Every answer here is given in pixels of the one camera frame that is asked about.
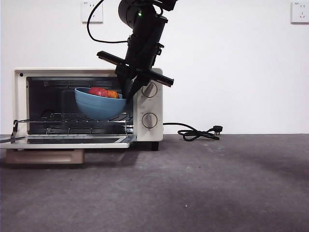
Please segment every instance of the power cord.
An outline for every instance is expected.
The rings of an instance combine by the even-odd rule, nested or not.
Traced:
[[[88,18],[88,21],[87,21],[87,31],[88,31],[88,34],[90,36],[90,38],[96,42],[100,42],[100,43],[107,43],[107,44],[119,44],[119,43],[127,43],[127,40],[125,41],[104,41],[104,40],[97,40],[95,38],[93,38],[93,36],[91,35],[90,33],[90,29],[89,29],[89,24],[90,24],[90,20],[91,20],[91,17],[94,13],[94,11],[96,11],[96,9],[102,4],[104,0],[101,0],[98,2],[98,4],[95,6],[95,8],[93,8],[93,10],[91,11],[90,15],[89,15],[89,18]]]
[[[214,139],[214,140],[220,140],[219,137],[216,135],[220,135],[220,132],[222,132],[223,127],[222,126],[213,126],[213,128],[209,129],[208,131],[200,131],[197,130],[189,125],[183,124],[183,123],[177,123],[177,122],[169,122],[169,123],[163,123],[163,125],[179,125],[179,126],[184,126],[190,128],[190,130],[179,130],[178,134],[183,137],[183,139],[187,142],[192,142],[195,139],[199,137],[205,137],[209,139]]]

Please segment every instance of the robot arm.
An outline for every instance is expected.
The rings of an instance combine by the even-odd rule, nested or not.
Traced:
[[[172,86],[174,80],[151,70],[155,58],[162,48],[160,38],[168,20],[162,16],[163,9],[171,11],[177,0],[121,0],[119,4],[120,19],[133,29],[128,38],[126,58],[121,59],[104,51],[98,52],[100,59],[115,64],[124,98],[131,99],[150,80]],[[161,8],[157,14],[154,5]]]

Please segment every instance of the wall outlet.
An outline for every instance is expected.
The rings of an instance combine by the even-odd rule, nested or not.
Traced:
[[[89,15],[93,8],[97,5],[97,0],[87,0],[82,2],[82,22],[86,23],[88,21]],[[103,6],[102,4],[94,11],[91,23],[103,23]]]
[[[292,2],[292,23],[309,23],[309,1]]]

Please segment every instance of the control knob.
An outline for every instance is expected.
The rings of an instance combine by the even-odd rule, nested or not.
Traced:
[[[153,82],[150,82],[148,86],[144,86],[142,89],[141,89],[143,95],[147,98],[152,98],[153,96],[156,95],[158,89],[155,85],[155,83]]]
[[[158,118],[155,116],[155,114],[147,113],[143,116],[141,122],[143,123],[144,127],[151,129],[158,123]]]

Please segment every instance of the bowl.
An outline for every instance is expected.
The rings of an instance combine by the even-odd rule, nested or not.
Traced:
[[[87,117],[94,120],[105,121],[118,116],[126,105],[126,99],[119,94],[117,98],[105,98],[89,94],[90,88],[76,88],[75,100],[78,108]]]

